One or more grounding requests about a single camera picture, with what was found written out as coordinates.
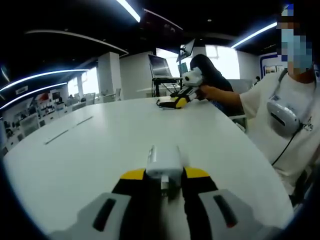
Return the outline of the person's right hand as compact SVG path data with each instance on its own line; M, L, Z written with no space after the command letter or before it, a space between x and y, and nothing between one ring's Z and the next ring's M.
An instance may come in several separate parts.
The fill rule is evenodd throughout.
M209 85L201 85L196 91L196 98L199 101L202 101L202 100L210 101L212 100L212 90L214 89Z

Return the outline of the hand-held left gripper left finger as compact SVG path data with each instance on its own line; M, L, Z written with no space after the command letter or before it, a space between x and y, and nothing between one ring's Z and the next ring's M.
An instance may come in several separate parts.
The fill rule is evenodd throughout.
M143 168L124 173L110 192L84 206L51 240L159 240L161 184Z

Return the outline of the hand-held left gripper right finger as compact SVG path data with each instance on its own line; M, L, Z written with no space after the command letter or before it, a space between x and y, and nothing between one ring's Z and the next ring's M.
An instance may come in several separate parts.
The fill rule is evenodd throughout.
M192 240L274 240L282 231L258 221L249 205L200 168L183 169L181 189Z

